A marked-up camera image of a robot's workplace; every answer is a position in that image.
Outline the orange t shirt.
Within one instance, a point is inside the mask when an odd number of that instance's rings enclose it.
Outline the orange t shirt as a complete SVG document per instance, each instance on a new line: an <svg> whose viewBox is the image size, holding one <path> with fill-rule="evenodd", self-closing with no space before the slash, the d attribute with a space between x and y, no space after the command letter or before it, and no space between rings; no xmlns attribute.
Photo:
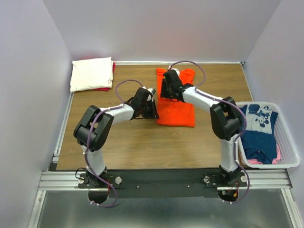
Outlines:
<svg viewBox="0 0 304 228"><path fill-rule="evenodd" d="M156 69L157 79L157 113L159 118L156 120L158 125L174 126L174 127L194 127L195 111L194 105L183 103L176 99L166 99L161 97L161 86L163 74L166 69Z"/></svg>

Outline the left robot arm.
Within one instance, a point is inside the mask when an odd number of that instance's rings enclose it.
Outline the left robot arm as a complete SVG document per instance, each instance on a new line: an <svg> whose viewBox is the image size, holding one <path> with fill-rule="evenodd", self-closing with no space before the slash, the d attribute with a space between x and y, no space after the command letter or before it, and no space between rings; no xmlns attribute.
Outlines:
<svg viewBox="0 0 304 228"><path fill-rule="evenodd" d="M102 147L113 124L142 117L158 118L154 88L140 87L135 95L118 106L98 108L91 105L77 124L73 136L83 149L89 182L96 188L106 183Z"/></svg>

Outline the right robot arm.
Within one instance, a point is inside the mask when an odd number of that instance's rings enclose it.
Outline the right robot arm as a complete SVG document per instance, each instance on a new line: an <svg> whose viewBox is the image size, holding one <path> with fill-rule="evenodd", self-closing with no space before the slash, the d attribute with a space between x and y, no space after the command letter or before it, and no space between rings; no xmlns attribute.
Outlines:
<svg viewBox="0 0 304 228"><path fill-rule="evenodd" d="M175 70L163 74L161 97L192 104L210 114L214 134L220 139L221 162L218 180L224 186L235 182L241 168L237 160L237 140L246 128L246 118L230 96L220 98L183 84Z"/></svg>

